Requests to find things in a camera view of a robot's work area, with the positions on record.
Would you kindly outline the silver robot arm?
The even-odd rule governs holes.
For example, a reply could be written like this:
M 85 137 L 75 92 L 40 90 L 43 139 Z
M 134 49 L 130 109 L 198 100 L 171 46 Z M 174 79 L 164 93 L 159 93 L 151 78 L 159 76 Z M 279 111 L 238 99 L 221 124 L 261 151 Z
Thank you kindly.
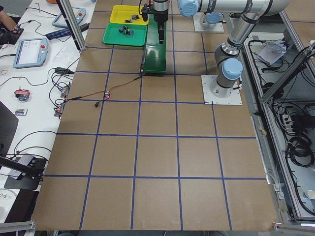
M 190 17 L 203 13 L 240 13 L 234 29 L 228 39 L 215 51 L 215 60 L 219 74 L 210 85 L 211 93 L 220 98 L 232 94 L 233 86 L 242 74 L 243 66 L 237 57 L 245 39 L 262 16 L 271 16 L 284 10 L 288 0 L 179 0 L 180 14 Z
M 157 23 L 159 44 L 164 44 L 165 23 L 168 20 L 169 1 L 168 0 L 151 0 L 148 6 L 148 13 L 153 14 Z

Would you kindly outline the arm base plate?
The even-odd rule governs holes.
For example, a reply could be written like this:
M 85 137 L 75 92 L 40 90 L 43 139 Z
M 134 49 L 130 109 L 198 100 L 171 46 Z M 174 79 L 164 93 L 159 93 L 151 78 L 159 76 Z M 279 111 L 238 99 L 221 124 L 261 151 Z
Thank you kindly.
M 231 88 L 217 84 L 217 75 L 201 75 L 205 105 L 242 105 L 237 82 Z
M 194 30 L 201 33 L 223 33 L 222 13 L 196 13 L 193 16 Z

